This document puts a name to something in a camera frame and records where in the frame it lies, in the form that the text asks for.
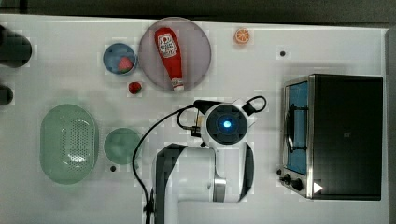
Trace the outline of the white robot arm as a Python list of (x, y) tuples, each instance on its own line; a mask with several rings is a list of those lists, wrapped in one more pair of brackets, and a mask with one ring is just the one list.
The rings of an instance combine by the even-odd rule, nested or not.
[(170, 144), (153, 160), (152, 224), (178, 224), (181, 202), (238, 203), (252, 187), (254, 157), (248, 130), (254, 123), (248, 103), (197, 100), (197, 131), (203, 144)]

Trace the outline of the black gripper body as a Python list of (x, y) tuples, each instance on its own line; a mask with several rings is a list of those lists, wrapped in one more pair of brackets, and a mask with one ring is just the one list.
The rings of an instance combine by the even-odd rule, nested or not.
[(201, 135), (202, 120), (203, 120), (202, 116), (197, 116), (197, 118), (195, 119), (195, 124), (191, 127), (191, 136), (192, 137), (202, 138), (202, 135)]

